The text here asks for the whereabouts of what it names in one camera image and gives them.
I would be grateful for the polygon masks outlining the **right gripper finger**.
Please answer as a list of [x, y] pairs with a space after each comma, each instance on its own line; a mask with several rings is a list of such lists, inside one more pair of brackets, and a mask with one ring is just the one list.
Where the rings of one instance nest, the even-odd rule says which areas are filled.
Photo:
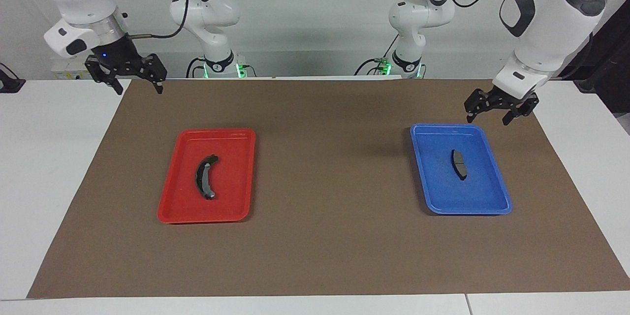
[[163, 93], [163, 83], [166, 80], [167, 70], [156, 54], [142, 57], [142, 79], [150, 82], [156, 93]]
[[117, 95], [123, 94], [123, 87], [116, 77], [116, 72], [111, 70], [108, 73], [105, 73], [95, 56], [87, 56], [85, 60], [85, 67], [92, 76], [94, 82], [106, 84], [112, 88]]

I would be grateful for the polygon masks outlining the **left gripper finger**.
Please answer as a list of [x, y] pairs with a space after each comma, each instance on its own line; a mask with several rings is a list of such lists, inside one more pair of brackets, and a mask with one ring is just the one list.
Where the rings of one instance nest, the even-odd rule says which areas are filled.
[[537, 106], [538, 102], [539, 99], [537, 93], [531, 93], [529, 99], [527, 99], [526, 102], [524, 102], [524, 104], [520, 106], [520, 108], [507, 109], [507, 113], [502, 118], [503, 125], [507, 126], [511, 124], [511, 122], [513, 122], [515, 118], [518, 118], [520, 116], [529, 116], [533, 112], [534, 108]]
[[474, 90], [464, 101], [464, 109], [467, 113], [466, 120], [468, 124], [472, 124], [480, 113], [493, 109], [490, 102], [490, 94], [481, 89]]

